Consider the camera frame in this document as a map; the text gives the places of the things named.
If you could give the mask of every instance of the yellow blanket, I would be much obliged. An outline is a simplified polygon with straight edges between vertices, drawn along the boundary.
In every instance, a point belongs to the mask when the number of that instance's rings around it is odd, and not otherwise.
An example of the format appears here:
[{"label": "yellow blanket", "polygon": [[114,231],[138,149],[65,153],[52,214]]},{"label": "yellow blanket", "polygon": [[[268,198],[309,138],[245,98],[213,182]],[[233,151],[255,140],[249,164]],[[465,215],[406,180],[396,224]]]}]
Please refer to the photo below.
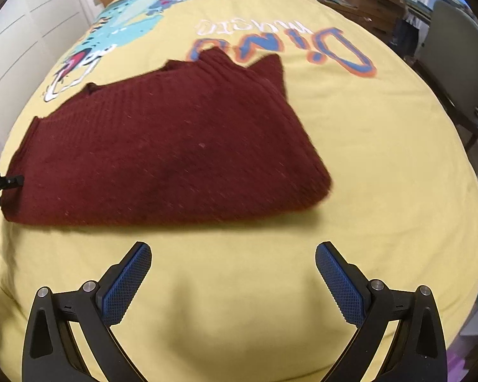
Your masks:
[{"label": "yellow blanket", "polygon": [[36,290],[98,279],[137,240],[151,245],[153,265],[112,330],[149,380],[319,381],[355,330],[315,268],[325,240],[369,279],[430,286],[447,343],[459,331],[478,291],[478,183],[456,130],[401,59],[316,0],[113,3],[33,94],[0,171],[32,118],[86,82],[194,59],[211,45],[241,64],[280,54],[289,103],[333,178],[330,197],[305,213],[173,229],[30,228],[0,215],[0,365],[13,381]]}]

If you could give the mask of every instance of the wooden dresser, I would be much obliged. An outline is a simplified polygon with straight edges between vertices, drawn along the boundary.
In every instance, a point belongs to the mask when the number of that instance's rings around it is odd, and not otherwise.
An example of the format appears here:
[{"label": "wooden dresser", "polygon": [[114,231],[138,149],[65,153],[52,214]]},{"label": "wooden dresser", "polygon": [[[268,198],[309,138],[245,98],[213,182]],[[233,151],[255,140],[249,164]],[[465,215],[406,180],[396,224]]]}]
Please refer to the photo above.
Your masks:
[{"label": "wooden dresser", "polygon": [[319,1],[364,27],[384,42],[391,38],[396,19],[403,18],[406,12],[402,0],[345,0],[352,7],[330,0]]}]

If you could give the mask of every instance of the chair backrest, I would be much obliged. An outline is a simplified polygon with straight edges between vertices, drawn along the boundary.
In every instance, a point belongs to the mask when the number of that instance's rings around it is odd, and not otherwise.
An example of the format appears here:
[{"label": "chair backrest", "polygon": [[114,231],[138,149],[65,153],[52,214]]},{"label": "chair backrest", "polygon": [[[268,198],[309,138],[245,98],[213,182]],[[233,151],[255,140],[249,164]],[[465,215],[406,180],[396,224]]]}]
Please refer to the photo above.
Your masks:
[{"label": "chair backrest", "polygon": [[462,10],[438,0],[418,60],[466,115],[478,106],[478,25]]}]

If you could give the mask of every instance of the gray chair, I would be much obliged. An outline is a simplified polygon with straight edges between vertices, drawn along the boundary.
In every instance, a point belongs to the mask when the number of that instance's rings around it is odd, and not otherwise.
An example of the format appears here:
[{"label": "gray chair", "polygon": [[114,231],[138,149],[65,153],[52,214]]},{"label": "gray chair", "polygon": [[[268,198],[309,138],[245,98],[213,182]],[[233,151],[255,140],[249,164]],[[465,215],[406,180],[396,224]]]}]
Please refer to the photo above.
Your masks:
[{"label": "gray chair", "polygon": [[412,66],[441,101],[455,125],[478,140],[478,25],[462,10],[438,0],[429,32]]}]

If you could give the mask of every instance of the maroon sweater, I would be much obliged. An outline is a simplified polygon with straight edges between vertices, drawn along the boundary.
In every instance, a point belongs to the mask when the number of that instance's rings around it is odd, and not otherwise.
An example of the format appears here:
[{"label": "maroon sweater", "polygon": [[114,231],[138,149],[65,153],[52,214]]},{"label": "maroon sweater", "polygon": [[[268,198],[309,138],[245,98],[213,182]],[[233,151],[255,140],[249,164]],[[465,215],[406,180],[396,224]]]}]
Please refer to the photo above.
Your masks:
[{"label": "maroon sweater", "polygon": [[31,225],[205,223],[304,210],[331,180],[286,102],[278,55],[249,68],[219,49],[106,86],[35,117],[3,192]]}]

